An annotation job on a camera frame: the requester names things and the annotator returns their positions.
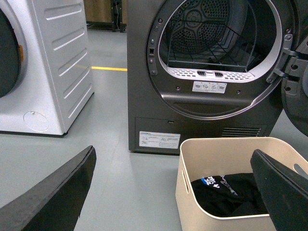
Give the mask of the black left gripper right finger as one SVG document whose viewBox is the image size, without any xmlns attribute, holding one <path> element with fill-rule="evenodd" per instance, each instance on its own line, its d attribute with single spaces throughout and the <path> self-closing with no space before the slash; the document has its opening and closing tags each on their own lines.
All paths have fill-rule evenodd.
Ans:
<svg viewBox="0 0 308 231">
<path fill-rule="evenodd" d="M 250 159 L 257 188 L 277 231 L 308 229 L 308 180 L 260 149 Z"/>
</svg>

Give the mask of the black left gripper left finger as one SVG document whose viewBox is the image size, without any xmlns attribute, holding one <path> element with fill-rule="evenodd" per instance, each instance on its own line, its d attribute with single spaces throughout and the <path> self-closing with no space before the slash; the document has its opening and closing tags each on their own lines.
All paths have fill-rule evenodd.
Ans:
<svg viewBox="0 0 308 231">
<path fill-rule="evenodd" d="M 96 165 L 88 146 L 31 189 L 0 209 L 2 231 L 73 231 Z"/>
</svg>

